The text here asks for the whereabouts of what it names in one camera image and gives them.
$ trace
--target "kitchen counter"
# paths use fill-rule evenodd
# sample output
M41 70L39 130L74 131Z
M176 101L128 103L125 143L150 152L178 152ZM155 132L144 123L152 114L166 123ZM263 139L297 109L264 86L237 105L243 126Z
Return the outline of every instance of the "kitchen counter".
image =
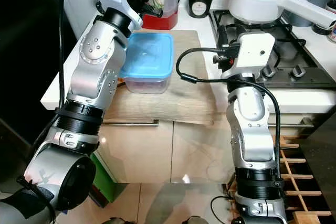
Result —
M92 26L92 21L86 28L86 34ZM175 30L195 30L202 47L215 47L215 38L212 32L211 23L208 17L203 19L191 18L185 8L179 9L179 21L174 27ZM324 67L329 75L336 80L336 44L327 40L325 36L315 34L310 27L294 27L293 32L298 38L307 41L306 47L315 59ZM65 90L70 86L71 75L78 63L79 42L75 45L64 64ZM209 79L217 79L221 72L217 65L212 63L213 53L204 52L206 70ZM46 109L53 110L58 106L58 74L43 95L41 103ZM212 89L216 97L217 108L225 111L227 108L227 90L225 84L212 83ZM326 113L336 105L336 91L327 90L303 90L303 89L273 89L271 92L277 98L281 113ZM271 100L266 97L271 112L274 111Z

